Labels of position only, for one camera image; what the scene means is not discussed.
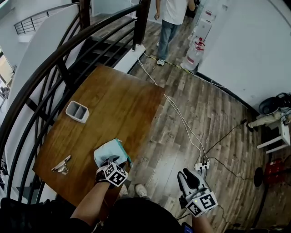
white sneaker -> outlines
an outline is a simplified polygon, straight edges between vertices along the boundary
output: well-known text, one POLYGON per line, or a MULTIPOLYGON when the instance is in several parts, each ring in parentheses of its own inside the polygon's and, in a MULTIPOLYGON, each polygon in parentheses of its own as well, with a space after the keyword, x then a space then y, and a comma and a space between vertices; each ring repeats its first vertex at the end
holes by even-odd
POLYGON ((147 197, 147 191, 145 186, 143 186, 142 184, 136 184, 135 186, 135 192, 136 194, 142 198, 142 197, 147 197))
POLYGON ((128 192, 127 192, 127 188, 126 186, 123 184, 122 187, 121 187, 121 190, 118 194, 120 197, 124 196, 124 195, 128 195, 128 192))
POLYGON ((159 66, 163 66, 164 64, 165 64, 165 60, 158 60, 157 62, 156 62, 159 66))

person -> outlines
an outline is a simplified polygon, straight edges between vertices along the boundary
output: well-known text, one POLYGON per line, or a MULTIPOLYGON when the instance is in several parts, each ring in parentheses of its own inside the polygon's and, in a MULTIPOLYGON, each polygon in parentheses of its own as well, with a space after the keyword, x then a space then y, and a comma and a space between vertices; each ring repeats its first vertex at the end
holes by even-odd
POLYGON ((278 109, 276 112, 267 115, 262 116, 261 118, 247 123, 246 127, 249 129, 250 132, 253 132, 254 129, 256 131, 258 126, 262 126, 264 124, 271 124, 276 121, 286 122, 288 124, 291 121, 291 108, 281 108, 278 109))
MULTIPOLYGON (((67 232, 92 232, 109 187, 109 182, 98 182, 93 187, 65 223, 67 232)), ((130 198, 125 185, 122 186, 120 198, 105 220, 102 232, 118 232, 121 229, 126 232, 182 232, 171 213, 148 198, 143 185, 135 185, 135 192, 138 197, 130 198)), ((192 225, 195 233, 213 233, 206 215, 193 217, 192 225)))
POLYGON ((183 23, 187 6, 191 11, 195 10, 194 0, 164 0, 164 10, 161 16, 161 0, 156 0, 155 20, 162 17, 160 41, 158 43, 157 64, 163 66, 168 55, 170 41, 174 38, 180 25, 183 23))
POLYGON ((9 88, 8 87, 0 87, 1 94, 5 99, 8 99, 9 88))

forearm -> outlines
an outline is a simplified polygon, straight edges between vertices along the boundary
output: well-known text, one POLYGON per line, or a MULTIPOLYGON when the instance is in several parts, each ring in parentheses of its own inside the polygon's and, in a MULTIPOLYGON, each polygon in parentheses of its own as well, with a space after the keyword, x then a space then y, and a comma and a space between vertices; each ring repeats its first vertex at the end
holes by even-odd
POLYGON ((71 218, 78 218, 90 226, 96 222, 104 196, 110 186, 108 182, 97 183, 80 202, 71 218))
POLYGON ((195 233, 214 233, 206 215, 192 217, 192 228, 195 233))
POLYGON ((161 9, 161 0, 156 0, 156 12, 160 13, 161 9))
POLYGON ((189 0, 188 1, 188 7, 191 11, 194 11, 196 6, 195 6, 195 3, 194 3, 194 0, 189 0))

white cable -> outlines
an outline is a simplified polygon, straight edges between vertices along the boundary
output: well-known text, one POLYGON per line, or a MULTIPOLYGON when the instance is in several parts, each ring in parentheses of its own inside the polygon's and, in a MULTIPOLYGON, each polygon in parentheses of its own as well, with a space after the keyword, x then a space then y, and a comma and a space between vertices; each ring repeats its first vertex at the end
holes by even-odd
MULTIPOLYGON (((150 76, 150 74, 145 70, 145 68, 144 68, 143 64, 141 63, 140 59, 138 59, 138 62, 139 62, 139 64, 140 64, 140 66, 142 67, 142 69, 145 71, 145 73, 146 73, 146 74, 150 77, 150 79, 154 82, 154 84, 155 84, 156 86, 158 86, 157 83, 156 83, 156 81, 155 81, 155 80, 150 76)), ((178 113, 179 117, 181 118, 182 123, 183 123, 183 125, 185 126, 185 129, 186 129, 186 131, 187 131, 188 138, 189 138, 191 144, 192 144, 193 146, 195 146, 195 147, 199 150, 199 152, 200 152, 200 154, 199 154, 199 162, 200 162, 200 158, 201 158, 201 150, 198 148, 198 146, 196 146, 196 145, 192 142, 187 127, 190 129, 190 132, 191 132, 191 133, 196 137, 196 139, 198 140, 198 142, 199 142, 200 145, 202 146, 202 149, 203 149, 204 155, 207 157, 207 155, 206 155, 206 153, 205 153, 205 150, 204 150, 204 147, 203 147, 202 143, 200 142, 200 140, 198 139, 198 137, 195 135, 195 133, 191 130, 191 128, 189 127, 189 125, 187 124, 186 120, 185 120, 184 117, 182 116, 182 114, 181 114, 179 108, 177 107, 177 105, 175 104, 175 102, 174 102, 173 100, 171 100, 171 98, 170 98, 169 96, 167 96, 166 94, 164 94, 164 96, 165 96, 166 100, 167 100, 167 101, 172 105, 172 107, 174 108, 174 110, 178 113)))

metal clip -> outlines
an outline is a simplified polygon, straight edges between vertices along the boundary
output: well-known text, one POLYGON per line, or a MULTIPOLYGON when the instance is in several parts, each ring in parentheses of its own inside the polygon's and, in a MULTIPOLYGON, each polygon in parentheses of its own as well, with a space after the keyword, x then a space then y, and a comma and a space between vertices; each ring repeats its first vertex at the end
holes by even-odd
POLYGON ((66 162, 71 159, 71 155, 69 155, 67 158, 65 158, 62 162, 60 162, 58 165, 56 165, 52 171, 53 172, 61 172, 62 174, 66 175, 69 172, 69 169, 67 167, 66 162))

